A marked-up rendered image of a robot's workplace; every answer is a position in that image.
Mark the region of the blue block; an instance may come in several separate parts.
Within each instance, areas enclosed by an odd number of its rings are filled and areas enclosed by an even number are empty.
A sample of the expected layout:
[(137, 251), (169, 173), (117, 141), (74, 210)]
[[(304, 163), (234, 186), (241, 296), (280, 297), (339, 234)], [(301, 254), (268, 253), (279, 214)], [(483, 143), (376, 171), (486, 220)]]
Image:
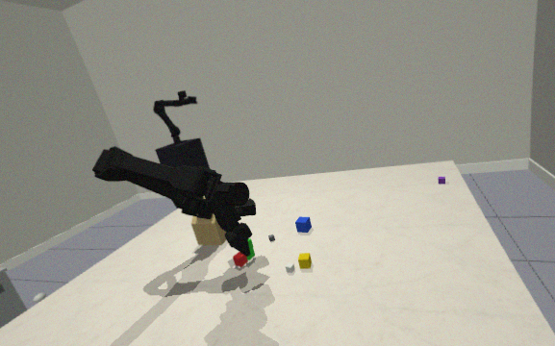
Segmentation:
[(307, 233), (312, 228), (310, 217), (299, 217), (295, 221), (295, 225), (300, 233)]

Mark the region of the red block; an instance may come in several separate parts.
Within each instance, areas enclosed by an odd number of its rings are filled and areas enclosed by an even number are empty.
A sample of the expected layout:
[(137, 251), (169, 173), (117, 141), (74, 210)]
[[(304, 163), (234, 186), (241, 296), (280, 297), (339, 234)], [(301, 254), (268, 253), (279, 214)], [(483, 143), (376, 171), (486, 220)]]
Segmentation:
[(239, 267), (243, 267), (248, 262), (247, 256), (242, 252), (236, 253), (233, 256), (233, 258), (234, 258), (235, 265)]

